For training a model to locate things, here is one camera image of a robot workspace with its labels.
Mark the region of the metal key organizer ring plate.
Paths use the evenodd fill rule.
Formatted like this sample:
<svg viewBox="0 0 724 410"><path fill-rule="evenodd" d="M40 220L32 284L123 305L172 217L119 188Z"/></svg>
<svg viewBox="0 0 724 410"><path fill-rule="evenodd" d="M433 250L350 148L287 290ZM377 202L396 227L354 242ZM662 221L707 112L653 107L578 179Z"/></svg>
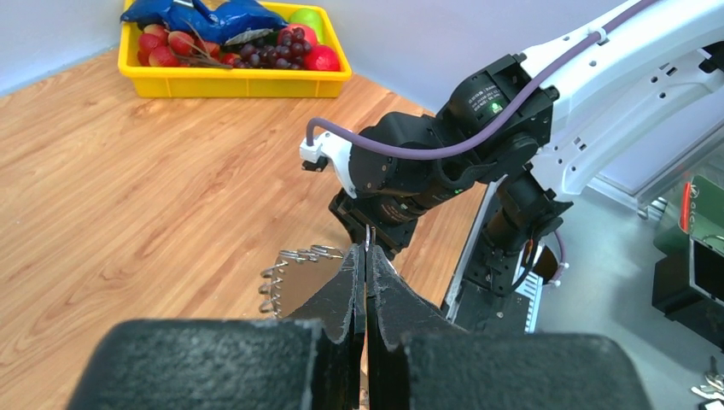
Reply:
<svg viewBox="0 0 724 410"><path fill-rule="evenodd" d="M280 250L275 263L260 272L258 294L263 301L258 311L278 319L289 316L339 276L352 281L353 315L363 319L365 273L360 267L344 267L346 256L343 249L321 244Z"/></svg>

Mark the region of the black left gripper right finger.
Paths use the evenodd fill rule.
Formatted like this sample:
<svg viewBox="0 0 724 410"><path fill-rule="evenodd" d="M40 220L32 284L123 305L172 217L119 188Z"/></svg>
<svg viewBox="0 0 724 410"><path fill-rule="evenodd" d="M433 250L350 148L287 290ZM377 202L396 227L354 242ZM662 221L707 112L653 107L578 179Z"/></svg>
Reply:
<svg viewBox="0 0 724 410"><path fill-rule="evenodd" d="M633 362L608 337L493 336L449 323L365 251L373 409L649 409Z"/></svg>

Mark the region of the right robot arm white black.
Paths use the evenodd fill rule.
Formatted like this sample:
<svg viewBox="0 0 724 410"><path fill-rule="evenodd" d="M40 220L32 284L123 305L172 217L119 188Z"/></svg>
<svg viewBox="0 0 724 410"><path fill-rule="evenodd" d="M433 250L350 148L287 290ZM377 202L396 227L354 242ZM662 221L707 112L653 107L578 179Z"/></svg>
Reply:
<svg viewBox="0 0 724 410"><path fill-rule="evenodd" d="M330 210L352 240L376 229L389 256L427 211L496 184L484 285L506 297L531 270L523 250L562 225L571 196L722 86L722 2L628 1L473 73L433 116L393 112L361 132L312 119L300 154L309 170L335 169L342 189Z"/></svg>

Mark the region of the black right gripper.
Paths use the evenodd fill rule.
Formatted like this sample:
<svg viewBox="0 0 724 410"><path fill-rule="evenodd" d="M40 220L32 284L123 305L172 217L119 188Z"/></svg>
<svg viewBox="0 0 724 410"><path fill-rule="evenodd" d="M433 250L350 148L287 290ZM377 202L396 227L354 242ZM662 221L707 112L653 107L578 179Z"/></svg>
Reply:
<svg viewBox="0 0 724 410"><path fill-rule="evenodd" d="M361 136L409 149L437 149L459 143L463 133L454 124L429 115L385 114ZM353 146L349 172L357 191L333 197L329 210L354 243L365 240L366 230L389 259L408 247L419 218L430 209L468 190L487 171L480 156L467 151L452 157L417 161L382 155Z"/></svg>

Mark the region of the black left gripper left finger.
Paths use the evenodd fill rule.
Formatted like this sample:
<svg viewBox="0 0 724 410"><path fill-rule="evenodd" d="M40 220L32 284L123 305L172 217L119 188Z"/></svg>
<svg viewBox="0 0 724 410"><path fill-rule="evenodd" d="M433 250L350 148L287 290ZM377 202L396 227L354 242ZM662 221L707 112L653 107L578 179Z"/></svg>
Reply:
<svg viewBox="0 0 724 410"><path fill-rule="evenodd" d="M365 249L344 267L365 272ZM356 409L365 325L335 277L279 319L133 319L97 344L71 409Z"/></svg>

